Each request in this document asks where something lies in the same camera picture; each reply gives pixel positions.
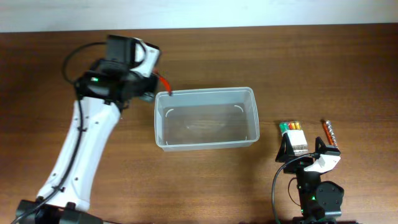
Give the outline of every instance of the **white panel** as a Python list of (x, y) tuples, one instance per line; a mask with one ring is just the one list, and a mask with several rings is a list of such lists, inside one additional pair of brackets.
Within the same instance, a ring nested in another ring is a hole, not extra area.
[(2, 0), (0, 32), (398, 22), (398, 0)]

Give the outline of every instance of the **white wall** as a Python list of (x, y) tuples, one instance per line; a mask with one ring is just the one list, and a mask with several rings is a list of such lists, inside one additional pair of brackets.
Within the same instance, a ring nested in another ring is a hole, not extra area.
[(0, 32), (398, 22), (398, 0), (0, 0)]

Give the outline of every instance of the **brown tabletop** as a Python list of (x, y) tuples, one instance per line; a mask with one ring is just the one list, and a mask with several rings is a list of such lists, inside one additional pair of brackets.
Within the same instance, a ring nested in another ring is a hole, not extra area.
[[(317, 136), (326, 140), (320, 120), (329, 119), (342, 155), (322, 180), (345, 189), (339, 220), (397, 222), (398, 25), (373, 24), (0, 34), (1, 223), (21, 199), (35, 199), (69, 129), (74, 94), (60, 75), (63, 58), (106, 34), (160, 46), (160, 71), (176, 90), (251, 87), (261, 137), (247, 148), (163, 152), (154, 104), (134, 100), (105, 147), (91, 214), (122, 223), (269, 222), (278, 122), (301, 121), (313, 151)], [(103, 55), (87, 49), (68, 72), (77, 77)], [(287, 194), (292, 177), (277, 182), (284, 220), (300, 216)]]

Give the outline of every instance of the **clear storage box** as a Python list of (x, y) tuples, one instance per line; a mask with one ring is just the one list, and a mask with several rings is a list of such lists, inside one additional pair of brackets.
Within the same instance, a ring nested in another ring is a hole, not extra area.
[(246, 147), (260, 137), (251, 88), (160, 92), (155, 99), (156, 144), (164, 151)]

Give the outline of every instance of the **plastic bin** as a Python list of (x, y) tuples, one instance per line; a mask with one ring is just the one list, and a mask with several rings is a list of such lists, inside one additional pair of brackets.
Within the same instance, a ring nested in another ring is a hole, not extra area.
[(156, 144), (164, 151), (246, 147), (260, 138), (251, 88), (160, 92), (155, 99)]

